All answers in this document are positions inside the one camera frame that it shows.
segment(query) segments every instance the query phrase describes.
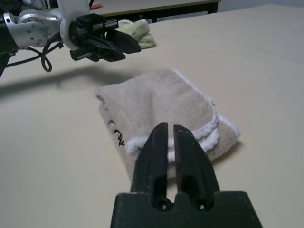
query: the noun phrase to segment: table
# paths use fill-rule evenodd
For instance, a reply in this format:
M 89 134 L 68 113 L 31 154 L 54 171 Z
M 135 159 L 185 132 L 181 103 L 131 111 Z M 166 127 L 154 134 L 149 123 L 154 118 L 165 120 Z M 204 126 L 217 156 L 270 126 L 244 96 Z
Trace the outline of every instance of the table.
M 263 227 L 302 227 L 303 17 L 267 5 L 163 21 L 151 24 L 156 48 L 120 62 L 74 62 L 65 48 L 50 54 L 49 74 L 39 61 L 5 70 L 0 227 L 110 227 L 130 182 L 94 90 L 161 67 L 179 69 L 242 131 L 213 163 L 221 190 L 246 191 Z
M 176 16 L 187 13 L 207 11 L 208 14 L 218 11 L 218 3 L 221 0 L 98 0 L 103 8 L 93 12 L 103 14 L 108 19 L 128 19 L 132 21 L 140 19 L 152 19 Z

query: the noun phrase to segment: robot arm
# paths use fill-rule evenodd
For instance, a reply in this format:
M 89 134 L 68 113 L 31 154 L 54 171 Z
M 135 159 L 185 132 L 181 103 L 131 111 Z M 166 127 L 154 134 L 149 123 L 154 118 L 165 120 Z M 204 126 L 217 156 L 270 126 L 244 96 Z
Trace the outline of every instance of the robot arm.
M 137 157 L 130 193 L 116 196 L 111 228 L 262 228 L 248 195 L 220 191 L 211 161 L 192 132 L 175 125 L 177 195 L 167 198 L 168 124 Z
M 10 56 L 21 49 L 32 50 L 29 46 L 44 48 L 40 53 L 44 67 L 48 48 L 56 41 L 70 49 L 75 61 L 88 58 L 94 62 L 100 59 L 112 62 L 125 59 L 124 53 L 141 51 L 131 36 L 115 30 L 116 20 L 107 21 L 101 15 L 91 14 L 88 0 L 22 2 L 31 9 L 25 9 L 18 16 L 9 12 L 0 15 L 0 75 L 8 67 Z M 51 71 L 51 66 L 44 69 Z

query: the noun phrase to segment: folded towel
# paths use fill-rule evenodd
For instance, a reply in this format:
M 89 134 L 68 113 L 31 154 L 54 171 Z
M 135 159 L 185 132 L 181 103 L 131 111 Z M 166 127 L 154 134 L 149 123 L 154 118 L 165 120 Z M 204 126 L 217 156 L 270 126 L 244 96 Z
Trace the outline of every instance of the folded towel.
M 120 20 L 118 27 L 118 31 L 133 37 L 142 49 L 156 46 L 153 36 L 149 33 L 150 27 L 146 20 L 142 19 L 135 23 L 129 20 Z
M 218 114 L 213 101 L 175 69 L 161 69 L 124 83 L 101 87 L 96 96 L 99 112 L 132 177 L 134 163 L 151 131 L 168 122 L 168 159 L 174 162 L 173 125 L 190 129 L 213 160 L 228 151 L 240 136 L 239 129 Z M 175 176 L 169 166 L 169 178 Z

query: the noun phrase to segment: black cable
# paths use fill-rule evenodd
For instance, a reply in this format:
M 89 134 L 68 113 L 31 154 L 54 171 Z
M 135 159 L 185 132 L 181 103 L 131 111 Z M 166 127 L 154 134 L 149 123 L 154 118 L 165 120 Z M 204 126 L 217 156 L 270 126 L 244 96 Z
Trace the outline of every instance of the black cable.
M 47 54 L 54 51 L 56 48 L 62 48 L 63 47 L 63 44 L 62 42 L 59 42 L 58 44 L 54 45 L 50 50 L 47 51 Z M 31 47 L 28 47 L 26 50 L 29 50 L 29 51 L 33 51 L 35 53 L 37 53 L 38 55 L 35 56 L 35 57 L 32 57 L 32 58 L 28 58 L 28 59 L 25 59 L 25 60 L 22 60 L 22 61 L 18 61 L 18 62 L 15 62 L 15 63 L 10 63 L 10 64 L 7 64 L 3 69 L 5 68 L 8 68 L 8 67 L 14 67 L 14 66 L 17 66 L 17 65 L 20 65 L 20 64 L 24 64 L 24 63 L 28 63 L 28 62 L 31 62 L 31 61 L 34 61 L 36 59 L 39 59 L 43 56 L 43 53 L 41 53 L 40 51 L 36 50 L 36 49 L 33 49 Z M 49 59 L 45 56 L 45 60 L 44 60 L 48 67 L 52 69 L 52 64 L 51 62 L 49 61 Z
M 43 50 L 42 50 L 42 56 L 41 56 L 41 64 L 42 64 L 42 67 L 45 71 L 47 72 L 51 72 L 53 67 L 52 67 L 52 64 L 49 63 L 49 61 L 47 61 L 47 57 L 46 57 L 46 54 L 49 53 L 49 47 L 51 46 L 52 43 L 54 42 L 57 42 L 57 41 L 61 41 L 61 36 L 60 36 L 60 33 L 56 33 L 55 35 L 53 35 L 45 44 Z M 62 42 L 59 42 L 58 44 L 59 48 L 62 48 L 63 47 L 63 44 Z
M 0 0 L 0 13 L 11 12 L 19 15 L 22 3 L 16 0 Z

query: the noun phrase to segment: light green cloth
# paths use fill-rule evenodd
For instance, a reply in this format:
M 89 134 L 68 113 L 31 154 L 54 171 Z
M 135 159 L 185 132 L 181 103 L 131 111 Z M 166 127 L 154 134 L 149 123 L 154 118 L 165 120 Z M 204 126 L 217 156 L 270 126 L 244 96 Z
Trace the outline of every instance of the light green cloth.
M 142 49 L 156 46 L 153 36 L 149 33 L 150 27 L 146 20 L 142 19 L 137 22 L 121 20 L 118 22 L 118 26 L 118 31 L 133 37 Z

